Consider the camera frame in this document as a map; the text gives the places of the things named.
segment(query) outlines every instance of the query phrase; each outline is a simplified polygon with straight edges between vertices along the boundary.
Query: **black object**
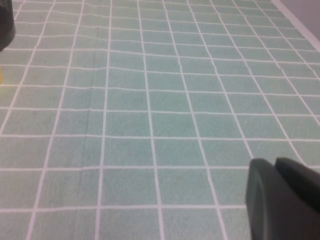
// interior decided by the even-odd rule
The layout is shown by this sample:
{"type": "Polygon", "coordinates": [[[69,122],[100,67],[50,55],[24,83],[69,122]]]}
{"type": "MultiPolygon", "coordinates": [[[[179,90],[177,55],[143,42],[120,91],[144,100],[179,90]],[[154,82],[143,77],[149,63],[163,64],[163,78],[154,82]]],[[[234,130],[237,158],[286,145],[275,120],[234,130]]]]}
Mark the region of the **black object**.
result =
{"type": "Polygon", "coordinates": [[[320,175],[288,158],[253,159],[245,196],[252,240],[319,240],[320,175]]]}
{"type": "Polygon", "coordinates": [[[0,52],[16,34],[12,0],[0,0],[0,52]]]}

